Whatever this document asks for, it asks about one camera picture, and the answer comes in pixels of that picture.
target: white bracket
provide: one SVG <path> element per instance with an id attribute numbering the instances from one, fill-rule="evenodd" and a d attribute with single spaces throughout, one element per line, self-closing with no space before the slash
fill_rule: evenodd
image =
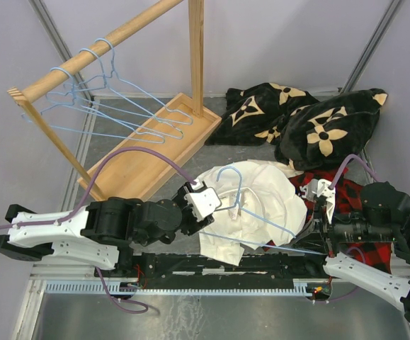
<path id="1" fill-rule="evenodd" d="M 327 257 L 324 271 L 333 277 L 353 283 L 386 300 L 398 310 L 404 311 L 400 298 L 410 291 L 409 279 L 389 275 L 367 266 L 343 253 Z"/>
<path id="2" fill-rule="evenodd" d="M 187 193 L 184 198 L 192 205 L 192 213 L 198 222 L 203 221 L 222 204 L 213 188 L 207 188 L 199 193 Z"/>
<path id="3" fill-rule="evenodd" d="M 326 215 L 329 223 L 332 223 L 332 216 L 335 210 L 335 188 L 329 189 L 330 181 L 320 179 L 318 181 L 317 197 L 324 196 L 326 198 Z"/>
<path id="4" fill-rule="evenodd" d="M 17 223 L 58 220 L 68 215 L 69 212 L 48 214 L 20 212 L 13 218 L 12 223 L 16 223 L 16 225 L 8 231 L 8 242 L 21 248 L 31 248 L 39 244 L 52 243 L 54 253 L 45 257 L 59 257 L 79 261 L 103 270 L 114 269 L 120 253 L 118 248 L 116 246 L 99 244 L 87 237 L 83 237 L 80 233 L 85 228 L 89 216 L 89 212 L 85 208 L 82 207 L 75 216 L 61 224 L 31 225 L 26 227 L 19 227 Z"/>

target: wooden pole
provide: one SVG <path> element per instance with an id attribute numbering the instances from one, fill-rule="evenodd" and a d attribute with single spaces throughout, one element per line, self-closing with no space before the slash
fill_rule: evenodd
<path id="1" fill-rule="evenodd" d="M 183 0 L 161 0 L 141 12 L 141 14 L 132 20 L 129 20 L 127 23 L 121 25 L 113 32 L 107 34 L 105 39 L 108 40 L 113 46 L 116 46 L 182 1 Z M 98 42 L 92 44 L 92 46 L 89 47 L 89 50 L 92 50 L 98 56 L 101 56 L 110 50 L 110 46 L 105 41 L 99 40 Z M 92 63 L 95 59 L 95 56 L 90 52 L 82 51 L 67 62 L 61 64 L 59 67 L 74 75 L 85 66 Z M 44 96 L 47 92 L 59 86 L 65 80 L 68 80 L 68 76 L 64 72 L 54 69 L 37 82 L 22 90 L 22 94 L 25 96 L 26 100 L 33 103 L 40 97 Z"/>
<path id="2" fill-rule="evenodd" d="M 72 166 L 80 173 L 82 178 L 87 184 L 90 183 L 90 175 L 86 172 L 83 166 L 79 163 L 76 157 L 69 151 L 62 140 L 57 136 L 54 130 L 42 119 L 41 114 L 36 110 L 36 108 L 27 100 L 27 98 L 16 88 L 8 90 L 8 93 L 13 97 L 14 101 L 27 113 L 28 117 L 45 133 L 46 136 L 54 143 L 54 145 L 60 150 L 60 152 L 67 158 L 67 160 L 72 164 Z M 95 184 L 93 190 L 96 196 L 105 200 L 107 197 L 103 194 L 101 189 Z"/>
<path id="3" fill-rule="evenodd" d="M 203 11 L 204 0 L 189 0 L 192 112 L 198 117 L 203 113 Z"/>

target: gray floor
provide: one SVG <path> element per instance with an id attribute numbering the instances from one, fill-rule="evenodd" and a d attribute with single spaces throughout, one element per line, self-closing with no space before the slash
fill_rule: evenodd
<path id="1" fill-rule="evenodd" d="M 337 295 L 350 285 L 335 283 Z M 34 340 L 410 340 L 398 310 L 371 293 L 328 305 L 305 297 L 142 296 L 155 308 L 129 315 L 103 295 L 49 294 Z"/>
<path id="2" fill-rule="evenodd" d="M 161 105 L 152 99 L 134 98 L 136 103 L 149 109 L 151 112 L 156 112 L 161 108 Z M 163 98 L 163 102 L 168 102 L 170 98 Z M 218 115 L 223 115 L 225 112 L 225 98 L 204 98 L 204 105 Z M 131 123 L 141 124 L 144 118 L 132 116 L 128 117 L 126 113 L 120 113 L 115 110 L 107 109 L 105 106 L 143 113 L 139 108 L 124 99 L 103 99 L 99 110 L 117 119 L 130 120 Z M 129 130 L 111 120 L 97 118 L 94 132 L 101 134 L 112 135 L 129 135 Z M 89 151 L 86 156 L 85 169 L 90 169 L 97 161 L 102 159 L 112 148 L 114 148 L 121 140 L 112 137 L 93 136 L 90 141 Z M 275 161 L 275 147 L 265 143 L 259 147 L 233 147 L 227 145 L 219 146 L 204 146 L 202 147 L 184 166 L 183 168 L 192 176 L 198 176 L 202 172 L 211 169 L 213 166 L 227 165 L 233 162 L 245 161 L 247 159 L 262 159 L 267 161 Z M 358 164 L 351 163 L 348 166 L 349 171 L 346 178 L 349 178 L 356 183 L 366 184 L 367 177 L 362 167 Z M 153 201 L 161 200 L 162 198 L 171 198 L 176 191 L 184 184 L 184 178 L 178 174 L 173 175 L 165 185 L 160 188 L 151 198 Z M 78 203 L 82 197 L 83 191 L 80 190 L 76 199 Z M 198 235 L 187 237 L 178 232 L 175 242 L 170 245 L 157 242 L 151 246 L 142 247 L 134 245 L 133 248 L 137 252 L 163 252 L 163 253 L 186 253 L 199 254 L 200 245 Z"/>

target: black blanket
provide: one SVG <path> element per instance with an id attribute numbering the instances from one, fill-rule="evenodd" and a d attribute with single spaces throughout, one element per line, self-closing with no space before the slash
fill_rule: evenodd
<path id="1" fill-rule="evenodd" d="M 306 91 L 263 83 L 229 89 L 227 112 L 206 145 L 275 145 L 275 158 L 296 170 L 330 169 L 371 138 L 387 94 L 381 89 L 318 101 Z"/>

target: plaid shirt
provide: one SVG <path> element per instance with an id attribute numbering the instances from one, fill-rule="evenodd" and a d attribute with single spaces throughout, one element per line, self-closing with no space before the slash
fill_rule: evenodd
<path id="1" fill-rule="evenodd" d="M 305 188 L 312 179 L 326 179 L 332 181 L 337 169 L 331 171 L 311 170 L 302 175 L 290 178 L 296 188 L 296 194 L 300 196 L 307 206 L 307 219 L 312 216 L 313 202 L 305 198 Z M 349 213 L 354 210 L 362 210 L 360 203 L 360 190 L 362 186 L 343 177 L 336 185 L 336 207 L 334 213 Z M 391 243 L 348 243 L 348 247 L 358 247 L 365 256 L 366 264 L 386 273 L 390 273 Z M 357 251 L 353 252 L 355 258 L 362 262 Z"/>

